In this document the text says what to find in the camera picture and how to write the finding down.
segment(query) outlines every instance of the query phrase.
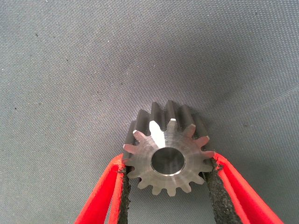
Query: gear hub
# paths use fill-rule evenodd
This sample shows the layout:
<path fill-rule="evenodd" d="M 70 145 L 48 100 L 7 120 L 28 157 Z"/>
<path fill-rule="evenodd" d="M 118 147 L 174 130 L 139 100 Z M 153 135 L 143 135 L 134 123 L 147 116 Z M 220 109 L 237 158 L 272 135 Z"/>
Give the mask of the gear hub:
<path fill-rule="evenodd" d="M 140 189 L 152 185 L 154 195 L 166 189 L 175 196 L 176 188 L 189 193 L 189 183 L 203 184 L 199 173 L 213 169 L 206 160 L 214 152 L 201 150 L 208 141 L 200 118 L 191 115 L 188 106 L 168 101 L 163 111 L 154 102 L 151 114 L 140 110 L 131 123 L 123 156 L 123 163 L 134 167 L 128 178 L 141 178 Z"/>

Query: steel gear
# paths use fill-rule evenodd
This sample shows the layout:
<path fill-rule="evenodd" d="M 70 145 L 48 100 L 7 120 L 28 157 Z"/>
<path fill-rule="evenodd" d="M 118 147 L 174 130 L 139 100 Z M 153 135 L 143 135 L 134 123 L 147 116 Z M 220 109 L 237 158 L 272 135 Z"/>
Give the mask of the steel gear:
<path fill-rule="evenodd" d="M 140 177 L 138 188 L 152 185 L 154 195 L 167 189 L 169 196 L 175 196 L 176 188 L 189 193 L 189 183 L 203 184 L 199 173 L 213 169 L 206 160 L 214 152 L 201 150 L 208 141 L 200 118 L 191 115 L 188 106 L 168 101 L 162 111 L 154 102 L 150 115 L 140 110 L 131 123 L 123 156 L 124 164 L 134 167 L 128 178 Z"/>

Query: metal gear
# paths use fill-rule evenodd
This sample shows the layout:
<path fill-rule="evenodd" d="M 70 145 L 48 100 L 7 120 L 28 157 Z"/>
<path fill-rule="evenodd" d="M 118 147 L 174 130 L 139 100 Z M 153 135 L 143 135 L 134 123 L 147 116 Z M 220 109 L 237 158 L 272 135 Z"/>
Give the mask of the metal gear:
<path fill-rule="evenodd" d="M 201 150 L 208 141 L 200 118 L 191 115 L 188 106 L 168 101 L 162 111 L 154 102 L 150 115 L 139 111 L 123 146 L 123 163 L 134 167 L 128 178 L 140 177 L 138 188 L 152 185 L 154 195 L 167 189 L 169 196 L 175 196 L 176 188 L 189 193 L 189 183 L 203 184 L 199 173 L 213 169 L 206 160 L 214 152 Z"/>

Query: gray fabric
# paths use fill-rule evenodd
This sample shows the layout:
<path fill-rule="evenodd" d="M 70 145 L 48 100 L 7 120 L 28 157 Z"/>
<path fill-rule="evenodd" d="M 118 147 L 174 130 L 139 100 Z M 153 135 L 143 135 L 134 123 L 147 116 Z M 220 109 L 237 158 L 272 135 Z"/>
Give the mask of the gray fabric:
<path fill-rule="evenodd" d="M 138 110 L 168 99 L 299 220 L 298 1 L 0 5 L 0 223 L 73 223 Z M 132 182 L 129 223 L 214 223 L 206 185 L 192 188 Z"/>

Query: fabric surface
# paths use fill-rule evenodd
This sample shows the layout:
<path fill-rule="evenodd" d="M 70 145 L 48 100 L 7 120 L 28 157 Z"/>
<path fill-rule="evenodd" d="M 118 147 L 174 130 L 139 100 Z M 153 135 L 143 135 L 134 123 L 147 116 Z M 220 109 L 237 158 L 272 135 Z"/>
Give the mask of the fabric surface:
<path fill-rule="evenodd" d="M 297 0 L 1 1 L 0 223 L 73 223 L 138 110 L 168 99 L 295 223 L 298 21 Z M 131 184 L 131 224 L 215 223 L 206 185 Z"/>

